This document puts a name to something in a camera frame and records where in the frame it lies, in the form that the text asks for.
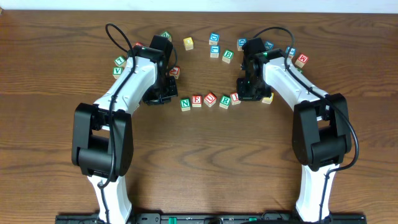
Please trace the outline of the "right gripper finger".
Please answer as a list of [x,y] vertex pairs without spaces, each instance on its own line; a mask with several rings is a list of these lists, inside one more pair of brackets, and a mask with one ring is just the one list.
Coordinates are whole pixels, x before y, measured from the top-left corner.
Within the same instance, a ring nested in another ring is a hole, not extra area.
[[239,101],[254,101],[254,93],[252,92],[252,84],[246,78],[238,78],[236,80],[236,92]]
[[272,91],[270,87],[258,88],[256,90],[256,100],[261,101],[264,97],[271,96],[271,93]]

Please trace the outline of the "red I block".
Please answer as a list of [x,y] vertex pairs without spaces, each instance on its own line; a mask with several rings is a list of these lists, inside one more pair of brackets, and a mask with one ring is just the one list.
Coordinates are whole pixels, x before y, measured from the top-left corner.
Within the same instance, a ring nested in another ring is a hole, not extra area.
[[234,93],[230,94],[230,97],[231,97],[231,104],[232,105],[237,105],[237,104],[241,103],[241,101],[239,100],[239,96],[238,96],[237,92],[234,92]]

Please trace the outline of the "green N block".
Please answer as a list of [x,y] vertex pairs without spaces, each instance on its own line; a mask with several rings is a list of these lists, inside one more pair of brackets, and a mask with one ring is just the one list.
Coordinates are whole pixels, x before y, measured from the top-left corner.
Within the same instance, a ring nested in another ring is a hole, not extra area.
[[189,111],[191,108],[191,103],[189,98],[183,98],[180,100],[180,107],[182,111]]

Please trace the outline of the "green R block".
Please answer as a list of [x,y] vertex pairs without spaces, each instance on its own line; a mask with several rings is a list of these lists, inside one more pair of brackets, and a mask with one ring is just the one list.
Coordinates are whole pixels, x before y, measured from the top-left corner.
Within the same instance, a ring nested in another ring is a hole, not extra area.
[[231,98],[229,96],[223,95],[220,99],[220,108],[228,109],[231,104]]

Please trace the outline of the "red E block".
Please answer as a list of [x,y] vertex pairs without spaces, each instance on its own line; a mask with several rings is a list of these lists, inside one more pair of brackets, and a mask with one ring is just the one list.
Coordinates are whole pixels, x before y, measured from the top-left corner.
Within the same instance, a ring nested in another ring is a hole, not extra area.
[[202,96],[201,95],[193,95],[192,96],[192,106],[194,108],[200,108],[202,106]]

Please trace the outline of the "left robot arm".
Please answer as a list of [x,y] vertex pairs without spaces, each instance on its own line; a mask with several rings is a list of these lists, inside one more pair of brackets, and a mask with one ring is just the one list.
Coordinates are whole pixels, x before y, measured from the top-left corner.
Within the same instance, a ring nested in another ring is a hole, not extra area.
[[163,105],[178,95],[167,68],[173,50],[171,41],[160,35],[148,47],[134,46],[112,87],[92,105],[80,103],[75,110],[72,163],[94,187],[99,222],[131,219],[125,175],[134,152],[132,115],[140,103]]

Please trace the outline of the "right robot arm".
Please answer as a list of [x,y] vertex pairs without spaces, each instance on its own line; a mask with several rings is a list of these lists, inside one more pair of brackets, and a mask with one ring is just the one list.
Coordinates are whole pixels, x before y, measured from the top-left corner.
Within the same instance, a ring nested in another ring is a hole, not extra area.
[[292,149],[302,165],[295,209],[301,221],[324,221],[330,214],[332,170],[351,150],[346,99],[317,88],[283,50],[267,50],[260,38],[248,40],[242,50],[245,76],[236,81],[238,98],[260,101],[276,91],[292,109]]

